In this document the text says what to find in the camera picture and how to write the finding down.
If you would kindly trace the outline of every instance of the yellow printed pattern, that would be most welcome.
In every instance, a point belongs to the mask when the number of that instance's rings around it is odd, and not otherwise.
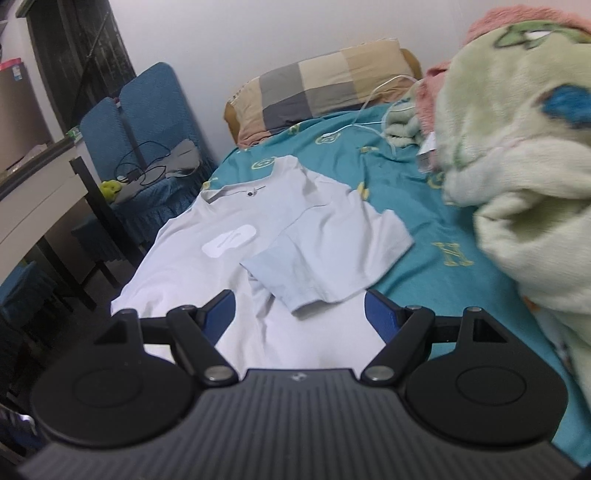
[[[437,174],[429,175],[427,179],[427,185],[429,185],[432,189],[440,190],[443,188],[443,182],[445,181],[445,173],[442,171]]]
[[[212,179],[209,179],[208,181],[204,181],[203,184],[201,185],[201,191],[203,191],[203,190],[209,190],[209,188],[212,186],[212,182],[214,180],[217,180],[217,177],[214,177]]]
[[[367,201],[367,199],[369,198],[369,189],[365,188],[364,181],[362,181],[361,183],[359,183],[359,185],[357,185],[357,191],[359,192],[359,195],[361,195],[361,198],[364,201]]]
[[[439,247],[443,253],[443,264],[447,267],[470,267],[474,265],[472,260],[468,260],[460,250],[460,244],[444,244],[443,242],[433,242],[433,245]]]
[[[264,160],[259,160],[259,161],[257,161],[257,162],[254,162],[254,163],[252,164],[252,167],[251,167],[251,169],[253,169],[253,170],[258,170],[259,168],[265,168],[265,167],[268,167],[269,165],[272,165],[272,164],[274,164],[274,163],[275,163],[275,159],[276,159],[276,158],[277,158],[277,157],[271,157],[271,158],[266,158],[266,159],[264,159]]]
[[[334,143],[336,139],[340,137],[340,132],[333,134],[329,137],[323,137],[322,135],[316,139],[316,145],[322,145],[323,143]]]
[[[289,127],[287,129],[287,134],[288,135],[295,135],[295,134],[297,134],[299,132],[300,132],[300,124],[292,125],[291,127]]]

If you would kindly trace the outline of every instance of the white t-shirt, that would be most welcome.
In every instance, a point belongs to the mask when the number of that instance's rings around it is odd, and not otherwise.
[[[293,156],[270,176],[206,190],[160,230],[111,309],[164,316],[228,288],[236,315],[216,344],[248,368],[353,368],[384,342],[365,317],[365,289],[412,245],[391,210]]]

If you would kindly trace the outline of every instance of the gray cloth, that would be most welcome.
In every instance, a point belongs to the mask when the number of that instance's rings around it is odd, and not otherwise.
[[[137,180],[123,185],[115,203],[126,202],[164,178],[191,175],[200,165],[201,155],[195,144],[191,140],[183,140],[171,150],[170,155],[151,163]]]

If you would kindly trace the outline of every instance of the fleece blanket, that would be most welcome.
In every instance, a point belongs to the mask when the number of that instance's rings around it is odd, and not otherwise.
[[[421,82],[419,80],[400,100],[394,102],[382,118],[382,134],[393,147],[420,145],[425,140],[416,114],[416,91]]]
[[[480,248],[559,322],[591,404],[591,34],[528,20],[470,42],[436,106],[444,195]]]
[[[529,7],[514,5],[511,7],[493,8],[484,17],[470,27],[463,46],[497,28],[506,27],[531,20],[546,20],[565,27],[578,28],[591,33],[591,21],[577,14],[563,12],[548,7]],[[426,136],[435,130],[435,102],[443,87],[449,61],[444,61],[427,70],[424,81],[417,89],[417,116],[421,121],[421,129]]]

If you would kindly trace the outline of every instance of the plaid pillow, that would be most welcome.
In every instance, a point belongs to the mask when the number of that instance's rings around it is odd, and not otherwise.
[[[280,67],[248,82],[230,100],[240,124],[238,146],[250,147],[303,120],[361,108],[369,94],[396,75],[413,75],[398,40],[378,40]],[[373,103],[393,102],[412,83],[399,79]]]

